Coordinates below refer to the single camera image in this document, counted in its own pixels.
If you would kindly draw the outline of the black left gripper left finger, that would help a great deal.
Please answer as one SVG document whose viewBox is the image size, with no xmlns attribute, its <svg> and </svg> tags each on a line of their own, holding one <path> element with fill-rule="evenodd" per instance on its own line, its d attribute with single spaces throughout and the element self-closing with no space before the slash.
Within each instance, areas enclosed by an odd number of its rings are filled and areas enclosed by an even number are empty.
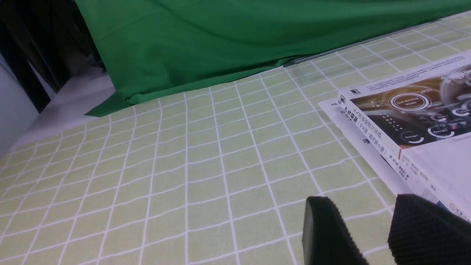
<svg viewBox="0 0 471 265">
<path fill-rule="evenodd" d="M 335 203 L 306 199 L 302 248 L 305 265 L 367 265 Z"/>
</svg>

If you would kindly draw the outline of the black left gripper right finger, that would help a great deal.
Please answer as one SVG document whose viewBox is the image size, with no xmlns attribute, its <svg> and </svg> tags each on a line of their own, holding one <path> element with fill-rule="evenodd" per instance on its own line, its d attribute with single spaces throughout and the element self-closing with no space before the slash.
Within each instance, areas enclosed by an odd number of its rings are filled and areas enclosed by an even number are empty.
<svg viewBox="0 0 471 265">
<path fill-rule="evenodd" d="M 469 265 L 470 222 L 414 194 L 396 198 L 387 239 L 398 265 Z"/>
</svg>

